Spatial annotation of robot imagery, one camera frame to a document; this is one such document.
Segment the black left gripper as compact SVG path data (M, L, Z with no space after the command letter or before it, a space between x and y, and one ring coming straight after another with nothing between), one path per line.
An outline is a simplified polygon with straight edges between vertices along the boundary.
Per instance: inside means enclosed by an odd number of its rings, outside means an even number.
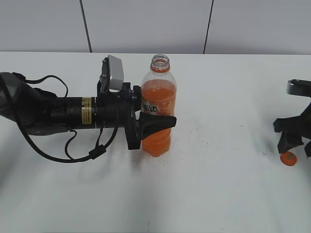
M100 92L100 82L97 84L96 97L96 128L100 132L104 128L112 128L113 133L108 142L103 145L107 149L113 142L119 128L124 128L129 150L138 150L141 140L176 126L177 118L174 116L158 116L140 112L139 120L136 112L141 110L141 87L130 83L123 83L120 91L106 93Z

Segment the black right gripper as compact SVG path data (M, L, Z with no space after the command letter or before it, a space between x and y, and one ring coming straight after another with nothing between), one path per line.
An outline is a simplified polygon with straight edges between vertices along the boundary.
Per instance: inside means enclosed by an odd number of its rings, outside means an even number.
M311 82L291 79L287 82L285 109L287 114L279 116L273 123L276 133L281 133L277 145L283 154L303 145L302 137L311 137ZM304 147L307 158L311 158L311 141Z

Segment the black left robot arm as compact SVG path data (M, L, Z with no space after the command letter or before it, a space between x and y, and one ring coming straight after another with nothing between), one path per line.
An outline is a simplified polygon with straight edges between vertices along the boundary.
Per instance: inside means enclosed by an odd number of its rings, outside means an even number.
M77 129L124 128L129 150L138 150L141 141L176 125L174 116L155 116L136 112L141 107L140 86L123 83L119 92L99 92L97 97L58 97L33 88L35 81L19 73L2 72L2 80L11 95L25 131L47 136Z

